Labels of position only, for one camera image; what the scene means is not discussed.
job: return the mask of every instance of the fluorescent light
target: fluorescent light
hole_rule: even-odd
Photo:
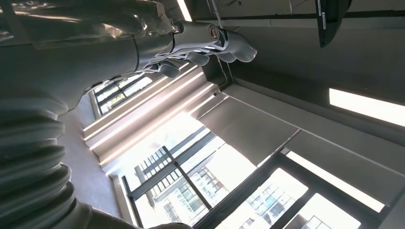
[[[378,200],[374,199],[373,197],[365,194],[364,192],[358,190],[357,188],[349,185],[348,183],[344,182],[343,180],[335,177],[334,175],[328,173],[327,171],[323,170],[322,168],[318,167],[317,165],[313,164],[312,162],[304,159],[303,157],[299,156],[298,154],[290,151],[287,154],[287,157],[291,160],[297,162],[304,168],[308,169],[315,175],[319,176],[320,178],[326,180],[327,182],[331,183],[338,189],[342,190],[343,192],[349,194],[356,200],[362,202],[369,208],[373,209],[376,212],[380,212],[384,208],[384,204],[379,202]]]
[[[329,89],[329,100],[333,106],[405,126],[405,106],[331,88]]]
[[[189,10],[187,9],[187,6],[186,6],[186,3],[184,2],[184,0],[177,0],[177,2],[179,3],[180,10],[183,13],[184,19],[186,21],[192,21]]]

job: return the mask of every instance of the ceiling light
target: ceiling light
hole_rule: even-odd
[[[405,106],[331,88],[329,89],[329,100],[333,106],[405,126]]]
[[[187,9],[187,6],[186,6],[186,3],[184,2],[184,0],[177,0],[177,2],[179,3],[179,6],[181,9],[181,12],[183,13],[184,19],[186,21],[192,21],[189,10]]]

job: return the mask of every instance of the bright window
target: bright window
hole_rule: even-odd
[[[327,171],[323,170],[322,168],[316,166],[312,162],[304,159],[303,157],[299,156],[298,154],[290,151],[287,154],[291,160],[297,162],[298,164],[302,165],[304,168],[308,169],[309,171],[313,172],[315,175],[319,176],[320,178],[328,181],[338,189],[342,190],[343,192],[349,194],[353,198],[357,199],[358,201],[362,202],[363,204],[367,205],[371,209],[376,212],[380,212],[384,208],[384,204],[377,201],[376,199],[372,198],[371,196],[365,194],[364,192],[356,189],[355,187],[349,185],[348,183],[344,182],[343,180],[335,177],[334,175],[328,173]]]

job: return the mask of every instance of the glass pane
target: glass pane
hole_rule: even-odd
[[[249,229],[268,229],[307,190],[305,185],[279,168],[247,201],[218,225],[217,229],[246,228],[244,225],[249,219],[252,221]]]
[[[106,103],[108,110],[111,110],[115,104],[121,102],[123,99],[125,99],[124,94],[119,94],[116,97],[112,98],[110,101]]]
[[[299,156],[298,154],[290,151],[287,154],[287,157],[291,160],[297,162],[304,168],[308,169],[315,175],[319,176],[320,178],[328,181],[338,189],[342,190],[343,192],[349,194],[356,200],[362,202],[363,204],[367,205],[371,209],[376,212],[380,212],[384,208],[384,204],[379,202],[378,200],[372,198],[371,196],[365,194],[364,192],[356,189],[355,187],[349,185],[348,183],[344,182],[343,180],[335,177],[334,175],[328,173],[327,171],[323,170],[322,168],[316,166],[312,162],[304,159],[303,157]]]
[[[201,140],[202,137],[207,135],[210,132],[209,129],[205,129],[201,131],[199,134],[197,134],[193,139],[191,139],[189,142],[187,142],[185,145],[183,145],[180,149],[178,149],[176,152],[173,153],[173,157],[176,158],[179,156],[181,153],[186,151],[188,148],[190,148],[192,145],[194,145],[196,142]]]
[[[148,180],[152,175],[159,172],[163,167],[160,166],[162,162],[165,161],[169,163],[171,159],[166,154],[163,149],[159,149],[157,152],[153,153],[149,157],[145,158],[141,163],[135,166],[134,169],[129,169],[126,172],[126,177],[128,181],[129,188],[131,191],[138,188],[142,183]],[[174,180],[169,178],[168,180],[164,179],[161,186],[168,186],[173,183]]]
[[[215,137],[181,167],[212,206],[217,205],[256,169],[219,137]]]
[[[152,83],[152,80],[148,77],[145,77],[145,78],[141,79],[140,81],[138,81],[133,86],[131,86],[130,88],[128,88],[127,90],[125,90],[124,94],[126,96],[131,96],[132,94],[134,94],[134,93],[142,90],[146,86],[148,86],[150,83]]]
[[[107,85],[111,84],[113,81],[107,80],[105,82],[103,82],[102,84],[100,84],[99,86],[94,88],[94,92],[97,93],[99,91],[101,91],[103,88],[105,88]]]
[[[109,97],[110,95],[112,95],[112,93],[118,91],[118,87],[114,86],[112,88],[110,88],[108,91],[102,93],[101,95],[97,96],[97,100],[99,102],[103,101],[104,99],[106,99],[107,97]]]
[[[213,154],[217,149],[221,148],[225,142],[219,138],[215,137],[213,140],[208,142],[204,147],[202,147],[196,154],[194,154],[190,159],[184,162],[181,167],[186,173],[193,169],[197,164],[205,160],[211,154]]]
[[[120,88],[122,88],[122,87],[124,87],[125,85],[127,85],[127,84],[133,82],[134,80],[138,79],[138,78],[141,77],[141,76],[143,76],[143,73],[137,74],[137,75],[134,75],[134,76],[131,76],[131,77],[128,77],[127,79],[123,79],[121,82],[119,82],[118,85],[119,85]]]
[[[157,195],[148,191],[135,204],[145,228],[170,222],[193,225],[208,213],[208,209],[183,177]]]
[[[358,229],[360,222],[315,194],[284,229]]]

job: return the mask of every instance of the cable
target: cable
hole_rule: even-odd
[[[218,59],[219,66],[221,67],[221,71],[222,71],[222,73],[224,74],[225,79],[226,79],[225,83],[222,84],[221,86],[219,86],[219,88],[221,88],[221,87],[225,86],[225,85],[228,83],[228,77],[226,76],[225,71],[224,71],[224,68],[222,67],[221,60],[219,60],[219,57],[218,57],[218,56],[217,56],[216,58]]]
[[[217,8],[217,6],[216,6],[215,0],[211,0],[211,2],[212,2],[212,4],[213,4],[214,12],[215,12],[216,18],[217,18],[217,20],[218,20],[219,27],[220,27],[221,29],[223,29],[223,28],[224,28],[224,25],[222,24],[221,16],[219,15],[218,8]],[[226,74],[225,74],[225,70],[224,70],[224,68],[222,67],[221,61],[219,60],[218,57],[217,57],[217,59],[218,59],[218,62],[219,62],[219,66],[221,67],[222,73],[224,74],[225,79],[226,79],[226,82],[225,82],[224,84],[222,84],[221,86],[219,86],[219,87],[221,88],[222,86],[225,86],[225,85],[228,83],[228,77],[227,77]],[[228,70],[229,70],[229,74],[231,75],[232,83],[235,84],[234,78],[233,78],[233,76],[232,76],[231,68],[229,67],[229,63],[226,63],[226,65],[228,65]]]

